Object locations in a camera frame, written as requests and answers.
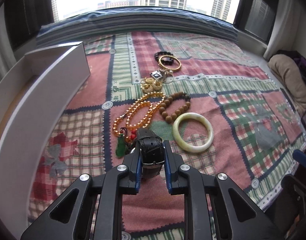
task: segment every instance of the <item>plaid bedspread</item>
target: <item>plaid bedspread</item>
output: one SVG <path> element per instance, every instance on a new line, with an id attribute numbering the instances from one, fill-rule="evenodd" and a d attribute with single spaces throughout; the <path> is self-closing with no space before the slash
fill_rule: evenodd
<path id="1" fill-rule="evenodd" d="M 236 44 L 196 34 L 135 32 L 88 39 L 85 51 L 91 75 L 45 147 L 31 192 L 29 221 L 79 175 L 97 176 L 122 163 L 115 156 L 112 123 L 142 95 L 141 78 L 157 70 L 158 51 L 170 51 L 182 62 L 162 92 L 190 94 L 189 111 L 205 116 L 214 129 L 211 147 L 190 154 L 173 140 L 172 125 L 158 113 L 153 116 L 150 129 L 170 140 L 185 163 L 203 173 L 228 174 L 262 209 L 280 192 L 282 177 L 295 172 L 292 152 L 306 146 L 299 120 L 274 82 Z M 177 100 L 168 111 L 182 104 Z M 183 122 L 180 133 L 192 145 L 204 144 L 207 137 L 195 121 Z M 160 176 L 142 182 L 138 195 L 123 197 L 124 230 L 138 236 L 162 228 L 183 237 L 181 230 L 172 231 L 182 225 L 183 209 L 183 196 L 168 194 L 162 170 Z"/>

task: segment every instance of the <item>window frame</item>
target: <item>window frame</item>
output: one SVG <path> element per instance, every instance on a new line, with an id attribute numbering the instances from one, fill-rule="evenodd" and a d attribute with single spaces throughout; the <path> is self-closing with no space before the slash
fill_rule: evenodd
<path id="1" fill-rule="evenodd" d="M 273 30 L 273 27 L 274 27 L 274 22 L 275 22 L 275 18 L 276 18 L 276 13 L 277 13 L 279 0 L 269 0 L 269 2 L 268 2 L 268 0 L 263 0 L 263 1 L 265 3 L 267 3 L 270 6 L 270 8 L 274 11 L 274 20 L 272 22 L 272 25 L 271 25 L 271 28 L 270 28 L 270 31 L 268 33 L 268 37 L 267 37 L 266 40 L 263 40 L 262 38 L 256 36 L 255 34 L 249 32 L 248 30 L 245 29 L 246 23 L 247 23 L 248 18 L 249 18 L 249 14 L 251 12 L 253 0 L 240 0 L 239 1 L 239 5 L 238 5 L 237 12 L 235 14 L 233 26 L 235 28 L 237 28 L 238 30 L 240 30 L 242 32 L 245 32 L 245 33 L 251 35 L 252 37 L 264 42 L 265 44 L 268 44 L 269 40 L 271 38 L 271 35 L 272 35 L 272 30 Z"/>

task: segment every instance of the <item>jade bangle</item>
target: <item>jade bangle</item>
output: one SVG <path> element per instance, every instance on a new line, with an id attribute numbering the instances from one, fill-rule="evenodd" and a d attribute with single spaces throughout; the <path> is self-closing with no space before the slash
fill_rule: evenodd
<path id="1" fill-rule="evenodd" d="M 182 122 L 185 119 L 194 119 L 199 121 L 200 123 L 202 123 L 205 128 L 207 129 L 207 135 L 208 135 L 208 139 L 207 142 L 202 145 L 202 146 L 192 146 L 188 143 L 186 143 L 180 136 L 179 133 L 179 124 L 180 122 Z M 192 152 L 192 153 L 199 153 L 199 152 L 203 152 L 205 151 L 207 148 L 210 147 L 212 141 L 213 141 L 213 137 L 214 137 L 214 132 L 213 132 L 213 128 L 212 125 L 210 124 L 210 122 L 202 115 L 197 114 L 197 113 L 185 113 L 180 115 L 173 124 L 173 137 L 175 139 L 175 141 L 177 142 L 178 146 L 180 146 L 183 150 L 187 151 L 187 152 Z"/>

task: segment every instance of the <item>white box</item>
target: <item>white box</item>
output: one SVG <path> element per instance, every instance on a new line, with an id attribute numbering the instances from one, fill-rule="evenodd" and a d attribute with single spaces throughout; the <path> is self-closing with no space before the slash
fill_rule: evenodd
<path id="1" fill-rule="evenodd" d="M 34 75 L 0 139 L 0 218 L 20 239 L 28 226 L 30 192 L 44 147 L 66 106 L 90 75 L 83 43 L 34 50 L 0 82 L 0 122 Z"/>

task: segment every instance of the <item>gold bangle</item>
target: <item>gold bangle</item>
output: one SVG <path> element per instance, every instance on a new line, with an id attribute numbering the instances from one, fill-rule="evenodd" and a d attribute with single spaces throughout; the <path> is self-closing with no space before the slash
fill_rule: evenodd
<path id="1" fill-rule="evenodd" d="M 164 66 L 163 64 L 162 64 L 162 58 L 164 58 L 164 57 L 169 57 L 169 58 L 173 58 L 174 60 L 176 60 L 178 63 L 179 63 L 179 66 L 177 67 L 177 68 L 169 68 L 169 67 L 167 67 L 167 66 Z M 163 55 L 162 57 L 160 57 L 159 59 L 158 59 L 158 64 L 162 67 L 162 68 L 164 68 L 164 69 L 167 69 L 167 70 L 172 70 L 173 72 L 176 72 L 176 71 L 179 71 L 180 70 L 180 68 L 181 68 L 181 62 L 176 58 L 176 57 L 174 57 L 174 56 L 171 56 L 171 55 Z"/>

